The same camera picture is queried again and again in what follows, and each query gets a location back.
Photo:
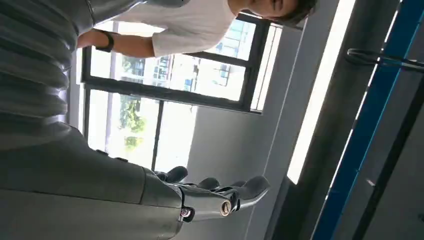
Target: screw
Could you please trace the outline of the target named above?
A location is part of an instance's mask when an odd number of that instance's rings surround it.
[[[183,208],[183,209],[181,209],[181,213],[179,215],[183,218],[188,218],[188,217],[190,217],[191,214],[192,214],[192,211],[190,211],[187,208]]]
[[[225,200],[221,205],[221,215],[223,217],[226,217],[230,214],[231,210],[231,202],[228,200]]]
[[[376,184],[374,182],[372,182],[371,180],[367,179],[366,182],[371,185],[371,187],[375,187]]]

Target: window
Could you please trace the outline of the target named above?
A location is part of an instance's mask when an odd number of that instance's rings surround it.
[[[197,113],[195,106],[88,91],[85,133],[92,149],[157,171],[167,172],[187,165]]]
[[[97,28],[144,37],[163,31],[143,23],[117,21]],[[271,52],[264,52],[270,44],[270,28],[275,27],[266,20],[240,14],[215,47],[160,58],[137,59],[86,48],[82,82],[93,90],[260,113],[260,107],[251,106],[258,94],[255,91],[264,92],[269,83],[258,76],[262,59],[270,58]],[[277,43],[275,36],[271,41]],[[257,88],[257,81],[264,86]]]
[[[117,21],[97,28],[144,37],[163,30]],[[281,32],[240,14],[204,52],[140,59],[85,48],[81,82],[89,146],[152,170],[186,166],[196,106],[262,111]]]

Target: wrist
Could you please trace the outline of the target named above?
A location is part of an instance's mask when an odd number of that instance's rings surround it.
[[[108,46],[109,39],[104,33],[97,30],[91,30],[90,33],[91,33],[91,42],[93,46],[97,48],[104,48]]]

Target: hair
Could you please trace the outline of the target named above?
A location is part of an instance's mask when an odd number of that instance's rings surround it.
[[[317,0],[298,0],[296,8],[289,14],[273,19],[282,25],[297,25],[315,11]]]

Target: white t-shirt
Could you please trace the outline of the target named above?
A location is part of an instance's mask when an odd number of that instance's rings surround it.
[[[154,55],[161,57],[212,48],[235,18],[228,0],[190,0],[179,8],[138,4],[114,20],[164,28],[152,36]]]

